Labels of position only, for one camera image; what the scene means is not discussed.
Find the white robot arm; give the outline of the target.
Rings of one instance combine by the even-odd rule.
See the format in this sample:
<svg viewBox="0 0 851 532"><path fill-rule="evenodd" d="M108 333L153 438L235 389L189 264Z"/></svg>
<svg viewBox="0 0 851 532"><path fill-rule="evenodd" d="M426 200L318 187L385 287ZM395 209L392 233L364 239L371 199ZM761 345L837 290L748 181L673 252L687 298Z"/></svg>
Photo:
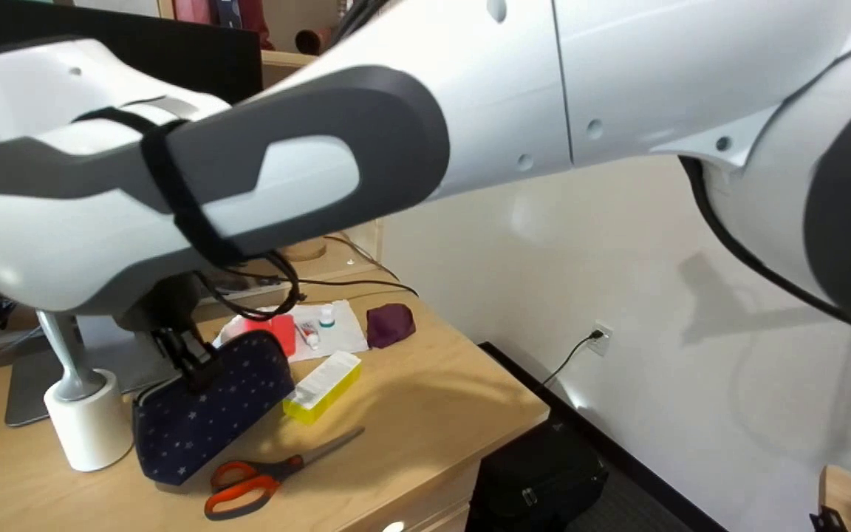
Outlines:
<svg viewBox="0 0 851 532"><path fill-rule="evenodd" d="M0 50L0 295L127 316L157 283L628 156L851 326L851 0L389 0L226 104L96 39Z"/></svg>

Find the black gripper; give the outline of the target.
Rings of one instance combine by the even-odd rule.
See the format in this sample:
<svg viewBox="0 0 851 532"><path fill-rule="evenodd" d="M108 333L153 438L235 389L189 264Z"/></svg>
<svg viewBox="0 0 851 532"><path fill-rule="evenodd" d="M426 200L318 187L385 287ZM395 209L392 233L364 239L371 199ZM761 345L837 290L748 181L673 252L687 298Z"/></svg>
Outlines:
<svg viewBox="0 0 851 532"><path fill-rule="evenodd" d="M192 313L200 298L204 287L195 276L164 277L124 308L114 323L127 330L151 333L157 352L176 373L200 373L209 361L209 345L192 330Z"/></svg>

